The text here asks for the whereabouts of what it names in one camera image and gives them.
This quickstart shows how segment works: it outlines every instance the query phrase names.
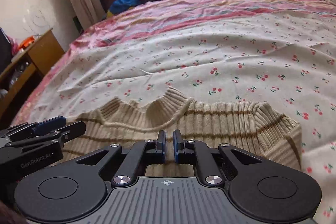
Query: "cherry print bedsheet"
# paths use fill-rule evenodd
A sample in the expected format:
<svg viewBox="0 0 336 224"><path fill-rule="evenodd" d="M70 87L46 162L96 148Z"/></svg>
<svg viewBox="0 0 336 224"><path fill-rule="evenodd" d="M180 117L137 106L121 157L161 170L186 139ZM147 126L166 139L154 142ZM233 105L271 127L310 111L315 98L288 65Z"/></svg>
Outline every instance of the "cherry print bedsheet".
<svg viewBox="0 0 336 224"><path fill-rule="evenodd" d="M302 170L323 191L315 220L336 223L335 39L324 0L147 3L72 43L14 123L71 121L114 96L146 105L171 85L208 103L268 101L302 124Z"/></svg>

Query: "metal screw cap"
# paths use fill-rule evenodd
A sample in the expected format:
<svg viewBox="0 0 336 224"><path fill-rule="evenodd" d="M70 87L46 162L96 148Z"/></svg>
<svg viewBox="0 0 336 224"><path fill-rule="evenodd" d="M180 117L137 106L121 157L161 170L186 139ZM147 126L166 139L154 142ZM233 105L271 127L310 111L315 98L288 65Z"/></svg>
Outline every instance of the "metal screw cap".
<svg viewBox="0 0 336 224"><path fill-rule="evenodd" d="M210 184L218 184L222 182L222 179L219 176L208 176L205 181Z"/></svg>
<svg viewBox="0 0 336 224"><path fill-rule="evenodd" d="M130 182L130 178L128 176L117 176L113 179L113 181L117 184L125 184Z"/></svg>

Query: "white wall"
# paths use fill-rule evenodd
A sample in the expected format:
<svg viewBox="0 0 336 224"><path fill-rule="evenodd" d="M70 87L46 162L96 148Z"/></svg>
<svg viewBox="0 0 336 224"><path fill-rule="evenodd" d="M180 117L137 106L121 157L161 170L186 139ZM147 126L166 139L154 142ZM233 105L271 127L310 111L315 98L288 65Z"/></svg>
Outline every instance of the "white wall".
<svg viewBox="0 0 336 224"><path fill-rule="evenodd" d="M70 0L0 0L0 27L20 40L49 28L64 50L79 36Z"/></svg>

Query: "wooden nightstand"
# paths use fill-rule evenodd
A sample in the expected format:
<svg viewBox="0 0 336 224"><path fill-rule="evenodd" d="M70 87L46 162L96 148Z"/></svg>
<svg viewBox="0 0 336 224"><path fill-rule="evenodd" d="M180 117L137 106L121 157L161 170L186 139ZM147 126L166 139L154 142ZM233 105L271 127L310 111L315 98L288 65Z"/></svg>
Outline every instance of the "wooden nightstand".
<svg viewBox="0 0 336 224"><path fill-rule="evenodd" d="M63 54L62 47L58 44L52 29L50 29L28 46L1 73L0 87L5 88L8 86L9 79L15 68L22 63L29 63L24 72L8 90L6 96L0 99L0 129L10 125L24 101Z"/></svg>

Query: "ribbed knit fabric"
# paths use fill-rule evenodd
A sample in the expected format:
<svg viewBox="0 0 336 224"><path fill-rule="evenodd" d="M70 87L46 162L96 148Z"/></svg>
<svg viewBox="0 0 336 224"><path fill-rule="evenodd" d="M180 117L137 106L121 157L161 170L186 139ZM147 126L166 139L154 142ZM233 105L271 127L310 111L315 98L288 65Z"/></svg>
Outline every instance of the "ribbed knit fabric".
<svg viewBox="0 0 336 224"><path fill-rule="evenodd" d="M174 163L173 131L179 129L184 139L203 141L209 147L231 143L300 170L301 126L267 102L206 104L188 99L170 87L162 97L144 107L115 97L94 111L68 119L74 121L84 121L86 133L65 144L63 161L111 143L131 147L140 140L155 140L159 130L165 130L166 164L149 166L146 175L190 176L191 165Z"/></svg>

